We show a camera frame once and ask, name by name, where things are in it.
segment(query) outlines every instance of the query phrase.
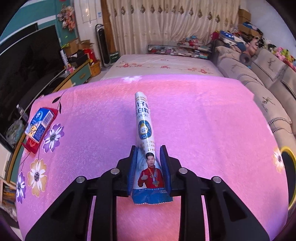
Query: blue tissue pack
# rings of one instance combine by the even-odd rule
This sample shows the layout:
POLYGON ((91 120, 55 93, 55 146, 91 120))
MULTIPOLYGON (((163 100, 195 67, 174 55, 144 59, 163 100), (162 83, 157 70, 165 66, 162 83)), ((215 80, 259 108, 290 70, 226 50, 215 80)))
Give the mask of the blue tissue pack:
POLYGON ((31 122, 28 124, 25 130, 26 135, 29 136, 33 141, 39 143, 53 117, 54 114, 51 110, 40 108, 31 122))

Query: pink blanket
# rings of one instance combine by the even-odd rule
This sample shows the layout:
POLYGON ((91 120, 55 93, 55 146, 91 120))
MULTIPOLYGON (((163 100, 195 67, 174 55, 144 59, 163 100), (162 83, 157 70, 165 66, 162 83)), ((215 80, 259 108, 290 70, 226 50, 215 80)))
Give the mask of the pink blanket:
MULTIPOLYGON (((199 75, 117 78, 36 100, 31 118, 40 107, 58 108, 61 114, 40 151, 23 153, 19 181, 24 195, 17 202, 23 238, 77 176, 98 177, 129 155, 136 144, 137 91, 148 97, 156 153, 166 145, 170 156, 198 176, 220 176, 272 240, 288 212, 285 170, 273 163, 276 141, 253 94, 238 80, 199 75)), ((178 240, 179 220, 178 197, 159 205, 118 198, 118 240, 178 240)))

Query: wicker basket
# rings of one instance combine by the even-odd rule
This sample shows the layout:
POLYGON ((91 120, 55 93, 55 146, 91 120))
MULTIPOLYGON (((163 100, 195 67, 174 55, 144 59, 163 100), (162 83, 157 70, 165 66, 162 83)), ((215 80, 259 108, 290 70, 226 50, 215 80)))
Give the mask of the wicker basket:
POLYGON ((98 60, 98 62, 91 65, 91 77, 95 77, 101 72, 100 62, 101 61, 98 60))

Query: man in red jacket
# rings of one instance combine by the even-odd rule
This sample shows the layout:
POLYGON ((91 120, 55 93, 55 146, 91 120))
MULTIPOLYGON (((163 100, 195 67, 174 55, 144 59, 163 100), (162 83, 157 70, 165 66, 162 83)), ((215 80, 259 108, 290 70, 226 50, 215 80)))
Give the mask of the man in red jacket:
POLYGON ((146 154, 146 162, 148 168, 143 170, 138 180, 138 186, 142 187, 145 183, 147 188, 164 188, 163 176, 160 169, 155 167, 154 154, 148 152, 146 154))

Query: purple flower print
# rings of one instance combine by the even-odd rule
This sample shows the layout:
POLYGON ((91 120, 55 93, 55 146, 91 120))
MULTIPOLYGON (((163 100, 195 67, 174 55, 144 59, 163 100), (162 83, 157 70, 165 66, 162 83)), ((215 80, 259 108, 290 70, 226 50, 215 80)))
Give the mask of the purple flower print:
POLYGON ((46 135, 44 136, 44 145, 43 149, 45 152, 48 152, 49 149, 51 152, 54 151, 56 147, 59 146, 59 139, 64 136, 63 132, 64 127, 61 124, 54 125, 51 130, 48 130, 46 135))
POLYGON ((17 201, 22 203, 22 199, 26 198, 25 177, 21 172, 17 176, 17 201))

